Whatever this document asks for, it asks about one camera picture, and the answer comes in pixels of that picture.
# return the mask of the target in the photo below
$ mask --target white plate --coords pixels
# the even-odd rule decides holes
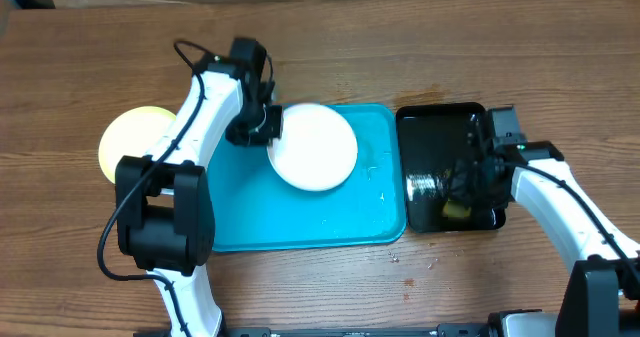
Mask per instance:
[[[349,177],[358,159],[358,143],[344,117],[310,103],[289,107],[282,117],[282,137],[267,148],[282,179],[303,190],[326,191]]]

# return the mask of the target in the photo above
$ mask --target wooden table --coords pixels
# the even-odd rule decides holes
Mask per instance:
[[[226,53],[252,36],[283,102],[515,104],[601,209],[640,239],[640,0],[374,0],[19,11],[0,39],[0,334],[127,336],[167,326],[150,282],[95,261],[114,208],[97,162],[120,113],[176,111],[178,37]],[[391,263],[388,251],[399,263]],[[136,272],[109,240],[107,262]],[[512,205],[497,233],[387,246],[212,255],[231,326],[430,326],[514,308],[558,310],[568,280],[536,221]]]

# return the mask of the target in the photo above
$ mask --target blue mat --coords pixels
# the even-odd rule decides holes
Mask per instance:
[[[216,252],[389,243],[406,228],[402,171],[391,111],[379,104],[329,106],[358,140],[349,178],[325,192],[292,187],[266,148],[223,140],[208,167]]]

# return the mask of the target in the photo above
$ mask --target black tray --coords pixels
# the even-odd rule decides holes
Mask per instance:
[[[471,211],[468,218],[442,214],[448,179],[456,159],[472,153],[467,144],[478,103],[409,106],[398,110],[396,129],[409,226],[415,232],[495,230],[506,217],[503,209]]]

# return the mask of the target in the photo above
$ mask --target yellow plate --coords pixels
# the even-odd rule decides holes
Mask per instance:
[[[121,114],[104,131],[98,161],[105,177],[115,183],[122,156],[142,157],[164,135],[176,115],[164,108],[145,106]]]

